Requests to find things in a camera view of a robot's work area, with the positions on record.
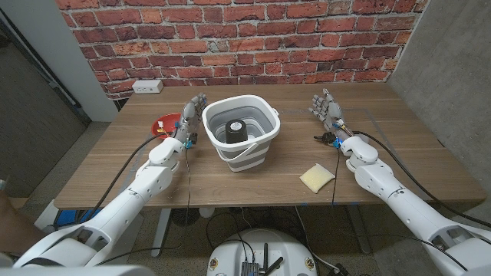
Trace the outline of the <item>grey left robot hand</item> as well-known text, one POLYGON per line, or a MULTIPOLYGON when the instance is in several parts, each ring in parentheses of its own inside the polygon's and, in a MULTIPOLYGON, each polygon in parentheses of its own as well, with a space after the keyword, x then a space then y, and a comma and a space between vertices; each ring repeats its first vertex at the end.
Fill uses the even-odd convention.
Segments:
POLYGON ((206 95, 200 93, 188 102, 178 120, 178 127, 173 132, 173 138, 186 144, 187 148, 197 143, 197 130, 202 120, 202 113, 206 107, 206 95))

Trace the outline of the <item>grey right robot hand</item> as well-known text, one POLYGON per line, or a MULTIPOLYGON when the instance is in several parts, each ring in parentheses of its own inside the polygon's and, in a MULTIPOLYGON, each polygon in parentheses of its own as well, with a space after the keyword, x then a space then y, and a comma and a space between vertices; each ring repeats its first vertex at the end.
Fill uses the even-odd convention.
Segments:
POLYGON ((323 123, 324 128, 328 132, 347 132, 348 128, 344 123, 344 117, 340 106, 334 100, 334 97, 327 88, 324 88, 322 92, 322 96, 317 94, 313 96, 312 106, 308 108, 308 111, 323 123))

